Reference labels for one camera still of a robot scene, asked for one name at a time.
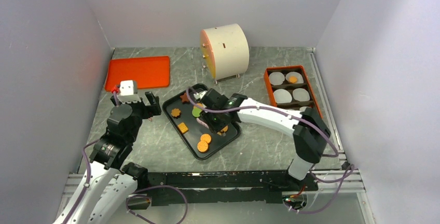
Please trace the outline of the green sandwich cookie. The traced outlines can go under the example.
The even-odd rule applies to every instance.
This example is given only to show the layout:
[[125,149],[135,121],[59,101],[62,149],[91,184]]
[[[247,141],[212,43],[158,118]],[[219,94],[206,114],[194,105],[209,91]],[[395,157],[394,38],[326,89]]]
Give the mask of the green sandwich cookie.
[[195,118],[199,118],[201,113],[202,113],[202,109],[197,107],[193,108],[191,111],[192,116]]

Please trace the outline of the orange shell cookie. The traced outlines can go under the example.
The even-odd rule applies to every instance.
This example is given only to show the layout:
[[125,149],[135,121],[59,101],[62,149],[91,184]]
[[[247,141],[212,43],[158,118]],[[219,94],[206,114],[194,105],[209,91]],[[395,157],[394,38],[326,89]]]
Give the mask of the orange shell cookie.
[[291,76],[288,78],[289,83],[296,83],[298,81],[297,77]]

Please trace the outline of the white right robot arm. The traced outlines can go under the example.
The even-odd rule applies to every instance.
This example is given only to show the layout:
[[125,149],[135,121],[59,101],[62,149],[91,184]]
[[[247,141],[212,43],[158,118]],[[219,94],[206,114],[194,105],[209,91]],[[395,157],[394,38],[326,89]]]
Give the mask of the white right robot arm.
[[260,103],[243,94],[226,97],[213,88],[189,94],[191,102],[202,110],[202,125],[217,133],[233,122],[251,123],[283,133],[293,139],[295,156],[285,176],[286,186],[298,190],[312,167],[324,157],[331,145],[331,131],[313,108],[287,110]]

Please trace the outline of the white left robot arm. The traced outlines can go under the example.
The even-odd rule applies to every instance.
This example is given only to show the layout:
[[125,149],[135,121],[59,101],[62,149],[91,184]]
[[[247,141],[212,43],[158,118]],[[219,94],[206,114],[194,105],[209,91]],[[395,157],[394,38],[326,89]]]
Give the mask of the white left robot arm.
[[148,186],[148,170],[124,161],[133,149],[144,119],[162,113],[159,97],[145,92],[146,105],[136,93],[117,96],[107,119],[105,133],[88,145],[92,153],[85,159],[86,172],[55,223],[107,223],[126,198]]

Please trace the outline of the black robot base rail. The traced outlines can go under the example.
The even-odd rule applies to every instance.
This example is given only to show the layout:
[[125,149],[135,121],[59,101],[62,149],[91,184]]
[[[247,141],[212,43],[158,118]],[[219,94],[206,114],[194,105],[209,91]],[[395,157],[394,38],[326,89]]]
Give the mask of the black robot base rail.
[[285,170],[231,172],[150,172],[137,193],[152,199],[153,206],[177,203],[253,202],[281,203],[318,190],[313,177],[303,180]]

